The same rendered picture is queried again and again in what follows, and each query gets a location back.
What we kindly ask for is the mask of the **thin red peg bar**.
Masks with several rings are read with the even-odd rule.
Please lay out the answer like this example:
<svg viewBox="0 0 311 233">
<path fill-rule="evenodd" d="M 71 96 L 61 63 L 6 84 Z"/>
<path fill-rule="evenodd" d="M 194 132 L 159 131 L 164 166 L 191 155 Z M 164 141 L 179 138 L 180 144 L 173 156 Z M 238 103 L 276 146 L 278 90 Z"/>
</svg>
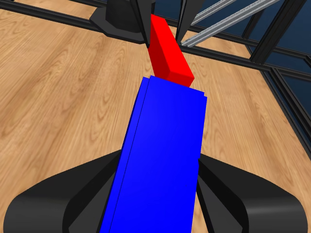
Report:
<svg viewBox="0 0 311 233">
<path fill-rule="evenodd" d="M 169 25 L 164 18 L 153 14 L 148 53 L 156 77 L 190 87 L 194 75 Z"/>
</svg>

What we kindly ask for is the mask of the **blue hollow socket block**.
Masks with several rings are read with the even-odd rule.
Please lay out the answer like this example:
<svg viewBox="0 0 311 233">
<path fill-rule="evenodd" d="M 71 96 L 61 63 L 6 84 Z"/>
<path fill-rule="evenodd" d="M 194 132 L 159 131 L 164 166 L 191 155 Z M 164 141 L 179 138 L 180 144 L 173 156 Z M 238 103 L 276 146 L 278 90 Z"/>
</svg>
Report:
<svg viewBox="0 0 311 233">
<path fill-rule="evenodd" d="M 207 98 L 143 78 L 99 233 L 191 233 Z"/>
</svg>

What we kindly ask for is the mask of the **silver aluminium extrusion bar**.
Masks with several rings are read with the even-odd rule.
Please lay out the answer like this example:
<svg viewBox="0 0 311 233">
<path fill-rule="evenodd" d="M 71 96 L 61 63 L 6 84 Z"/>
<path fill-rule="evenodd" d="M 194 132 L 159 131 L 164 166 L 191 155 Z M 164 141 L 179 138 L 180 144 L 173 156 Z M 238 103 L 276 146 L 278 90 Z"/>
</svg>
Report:
<svg viewBox="0 0 311 233">
<path fill-rule="evenodd" d="M 213 4 L 212 6 L 208 7 L 207 9 L 199 12 L 193 22 L 191 23 L 191 26 L 195 25 L 196 23 L 202 21 L 203 19 L 209 17 L 210 15 L 220 11 L 221 9 L 229 6 L 230 4 L 234 3 L 236 0 L 220 0 L 217 3 Z"/>
<path fill-rule="evenodd" d="M 235 25 L 236 23 L 244 20 L 245 18 L 252 16 L 253 14 L 269 7 L 270 5 L 278 2 L 279 0 L 257 0 L 256 2 L 244 7 L 243 9 L 235 12 L 227 18 L 215 23 L 209 28 L 204 29 L 195 36 L 190 37 L 181 43 L 182 46 L 193 47 L 202 41 L 216 35 L 219 32 Z"/>
</svg>

